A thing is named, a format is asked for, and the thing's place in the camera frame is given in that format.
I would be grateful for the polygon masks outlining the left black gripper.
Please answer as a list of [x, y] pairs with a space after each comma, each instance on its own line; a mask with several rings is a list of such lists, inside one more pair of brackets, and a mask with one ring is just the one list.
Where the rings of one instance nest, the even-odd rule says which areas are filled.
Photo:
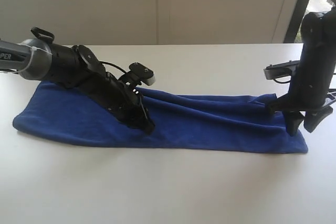
[[78, 90], [128, 127], [151, 134], [155, 124], [139, 95], [129, 90], [113, 75], [92, 74], [78, 85]]

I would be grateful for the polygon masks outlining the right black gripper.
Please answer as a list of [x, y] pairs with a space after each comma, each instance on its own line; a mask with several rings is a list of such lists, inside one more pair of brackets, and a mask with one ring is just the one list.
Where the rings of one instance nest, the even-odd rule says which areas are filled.
[[[312, 133], [333, 112], [331, 106], [321, 107], [335, 70], [335, 44], [304, 44], [299, 61], [288, 92], [267, 104], [270, 112], [283, 111], [286, 132], [290, 136], [297, 134], [303, 120], [306, 131]], [[315, 112], [306, 112], [304, 117], [300, 111]]]

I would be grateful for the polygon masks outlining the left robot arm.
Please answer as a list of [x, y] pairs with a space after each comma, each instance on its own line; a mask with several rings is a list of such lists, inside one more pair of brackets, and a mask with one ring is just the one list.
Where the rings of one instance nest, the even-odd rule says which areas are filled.
[[53, 33], [38, 27], [30, 31], [35, 37], [19, 44], [1, 41], [1, 72], [77, 89], [126, 126], [146, 134], [153, 132], [155, 124], [143, 105], [143, 95], [136, 89], [155, 82], [151, 69], [135, 62], [116, 78], [90, 48], [58, 45]]

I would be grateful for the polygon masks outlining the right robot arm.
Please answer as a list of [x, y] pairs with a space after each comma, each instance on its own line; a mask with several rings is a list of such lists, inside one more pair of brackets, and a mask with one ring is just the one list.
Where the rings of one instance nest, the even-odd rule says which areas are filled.
[[282, 112], [286, 131], [294, 136], [300, 124], [309, 133], [332, 114], [335, 89], [335, 7], [328, 12], [309, 12], [301, 23], [302, 52], [299, 60], [269, 65], [266, 79], [278, 82], [290, 77], [288, 92], [266, 105], [270, 113]]

